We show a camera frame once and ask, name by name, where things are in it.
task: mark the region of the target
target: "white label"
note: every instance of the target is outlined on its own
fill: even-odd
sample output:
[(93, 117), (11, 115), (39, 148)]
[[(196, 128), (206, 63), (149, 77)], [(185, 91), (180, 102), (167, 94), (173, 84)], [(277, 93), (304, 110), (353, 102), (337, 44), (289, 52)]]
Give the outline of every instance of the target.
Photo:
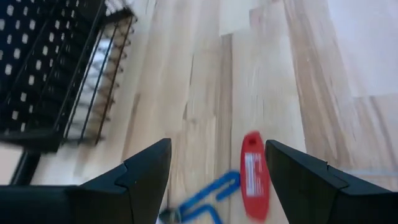
[(254, 156), (253, 153), (245, 153), (244, 155), (244, 164), (246, 166), (246, 195), (247, 196), (255, 196), (255, 188), (254, 188)]

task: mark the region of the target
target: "wooden floor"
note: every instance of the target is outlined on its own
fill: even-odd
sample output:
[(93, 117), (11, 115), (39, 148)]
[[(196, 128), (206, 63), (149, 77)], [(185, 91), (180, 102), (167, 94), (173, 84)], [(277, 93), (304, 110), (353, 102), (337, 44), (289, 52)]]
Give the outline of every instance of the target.
[[(110, 138), (42, 157), (34, 184), (79, 184), (170, 137), (163, 206), (173, 207), (239, 169), (243, 137), (256, 129), (398, 190), (397, 0), (135, 0), (132, 8), (139, 21)], [(216, 206), (224, 223), (251, 223), (240, 193)], [(287, 223), (274, 189), (266, 222)]]

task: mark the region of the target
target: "red keychain tag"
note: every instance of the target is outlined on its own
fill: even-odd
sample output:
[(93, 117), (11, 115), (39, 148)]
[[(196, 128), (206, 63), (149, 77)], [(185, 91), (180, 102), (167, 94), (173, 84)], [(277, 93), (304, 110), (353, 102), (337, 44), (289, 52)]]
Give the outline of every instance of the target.
[(270, 184), (261, 135), (249, 133), (242, 143), (241, 190), (246, 214), (260, 222), (267, 218)]

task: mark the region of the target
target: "blue plastic clip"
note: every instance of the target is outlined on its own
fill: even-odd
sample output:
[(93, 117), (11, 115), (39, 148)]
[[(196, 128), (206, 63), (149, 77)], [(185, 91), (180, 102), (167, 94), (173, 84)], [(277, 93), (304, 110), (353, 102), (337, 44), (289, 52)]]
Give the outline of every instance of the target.
[(240, 188), (241, 175), (238, 171), (227, 172), (222, 177), (211, 183), (209, 186), (199, 191), (192, 198), (188, 199), (186, 202), (181, 204), (178, 208), (181, 214), (181, 222), (182, 223), (188, 222), (190, 220), (195, 219), (197, 216), (201, 215), (202, 213), (209, 212), (215, 224), (222, 224), (220, 216), (218, 215), (214, 207), (210, 204), (201, 205), (197, 209), (191, 212), (188, 212), (188, 210), (192, 208), (196, 203), (203, 200), (205, 197), (209, 196), (209, 194), (222, 188), (222, 186), (230, 182), (232, 183), (229, 185), (229, 187), (225, 188), (216, 195), (217, 202), (222, 201), (223, 199), (229, 197), (232, 193), (234, 193)]

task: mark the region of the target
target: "wire rack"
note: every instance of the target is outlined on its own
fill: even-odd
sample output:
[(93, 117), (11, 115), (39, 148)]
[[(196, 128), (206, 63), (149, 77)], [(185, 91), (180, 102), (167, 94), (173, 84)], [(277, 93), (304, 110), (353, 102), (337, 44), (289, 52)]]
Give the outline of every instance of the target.
[(109, 4), (0, 1), (0, 140), (55, 152), (63, 142), (103, 139), (136, 22), (131, 10), (110, 12)]

